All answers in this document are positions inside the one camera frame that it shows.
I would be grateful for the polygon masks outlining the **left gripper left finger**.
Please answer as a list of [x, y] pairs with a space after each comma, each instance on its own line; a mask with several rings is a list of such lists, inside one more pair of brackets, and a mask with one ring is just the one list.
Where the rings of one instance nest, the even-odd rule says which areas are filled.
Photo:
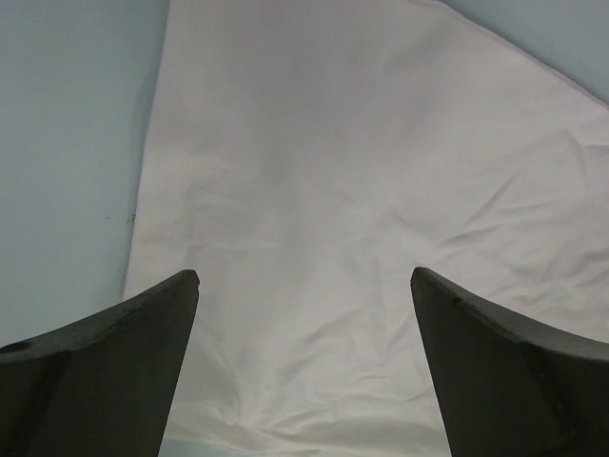
[[191, 269], [1, 349], [4, 456], [156, 456], [199, 299]]

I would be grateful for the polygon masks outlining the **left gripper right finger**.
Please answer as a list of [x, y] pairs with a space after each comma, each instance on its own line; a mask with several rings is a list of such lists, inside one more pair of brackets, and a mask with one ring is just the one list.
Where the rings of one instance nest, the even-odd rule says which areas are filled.
[[410, 286], [452, 455], [607, 455], [607, 344], [492, 303], [429, 268], [415, 268]]

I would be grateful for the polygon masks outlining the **white daisy print t-shirt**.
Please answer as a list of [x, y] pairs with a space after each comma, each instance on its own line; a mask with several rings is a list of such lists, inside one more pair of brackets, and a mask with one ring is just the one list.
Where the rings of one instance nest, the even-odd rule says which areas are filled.
[[200, 300], [168, 453], [444, 456], [410, 276], [608, 337], [608, 110], [449, 8], [174, 1], [125, 286]]

